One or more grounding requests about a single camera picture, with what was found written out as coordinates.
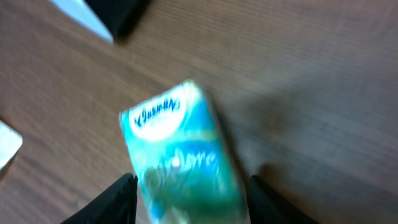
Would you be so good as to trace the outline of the teal Kleenex tissue pack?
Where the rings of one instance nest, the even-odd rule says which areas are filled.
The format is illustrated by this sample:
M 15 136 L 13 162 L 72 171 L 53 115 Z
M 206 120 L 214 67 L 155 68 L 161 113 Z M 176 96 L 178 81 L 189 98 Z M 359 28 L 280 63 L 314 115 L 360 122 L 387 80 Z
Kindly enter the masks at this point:
M 205 92 L 192 80 L 123 111 L 152 223 L 242 223 L 246 199 Z

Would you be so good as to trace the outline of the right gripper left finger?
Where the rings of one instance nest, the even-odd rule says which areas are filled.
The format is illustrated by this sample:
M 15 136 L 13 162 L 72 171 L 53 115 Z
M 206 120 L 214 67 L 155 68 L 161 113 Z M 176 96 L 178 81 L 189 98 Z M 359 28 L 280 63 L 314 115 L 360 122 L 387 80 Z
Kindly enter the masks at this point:
M 135 224 L 138 178 L 126 173 L 61 224 Z

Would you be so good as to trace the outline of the brown snack bag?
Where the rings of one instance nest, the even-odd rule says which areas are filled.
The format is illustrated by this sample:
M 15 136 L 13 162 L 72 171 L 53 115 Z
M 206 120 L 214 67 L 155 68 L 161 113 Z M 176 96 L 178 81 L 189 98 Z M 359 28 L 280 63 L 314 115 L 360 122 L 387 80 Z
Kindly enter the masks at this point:
M 6 123 L 0 124 L 0 166 L 3 169 L 16 155 L 23 143 L 22 136 Z

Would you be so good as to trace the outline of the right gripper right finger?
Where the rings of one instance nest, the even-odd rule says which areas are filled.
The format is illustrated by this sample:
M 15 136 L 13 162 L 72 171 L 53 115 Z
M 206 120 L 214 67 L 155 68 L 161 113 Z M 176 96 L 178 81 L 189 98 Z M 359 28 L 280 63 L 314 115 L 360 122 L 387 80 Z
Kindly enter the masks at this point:
M 251 224 L 318 224 L 258 175 L 248 180 L 248 210 Z

